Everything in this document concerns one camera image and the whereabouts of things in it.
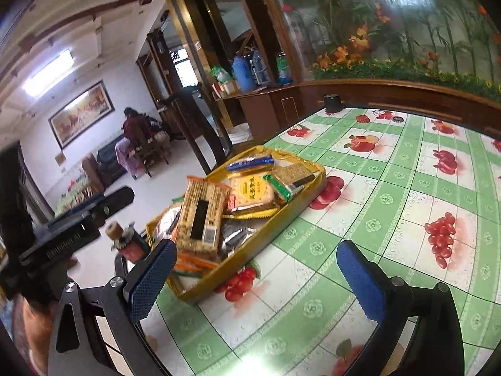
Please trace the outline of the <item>person's left hand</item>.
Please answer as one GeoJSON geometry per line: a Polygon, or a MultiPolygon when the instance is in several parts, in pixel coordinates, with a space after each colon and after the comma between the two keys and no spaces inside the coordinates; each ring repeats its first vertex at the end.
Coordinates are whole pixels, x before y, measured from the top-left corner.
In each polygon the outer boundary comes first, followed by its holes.
{"type": "Polygon", "coordinates": [[[34,375],[47,375],[49,347],[57,304],[33,308],[17,295],[13,305],[13,342],[34,375]]]}

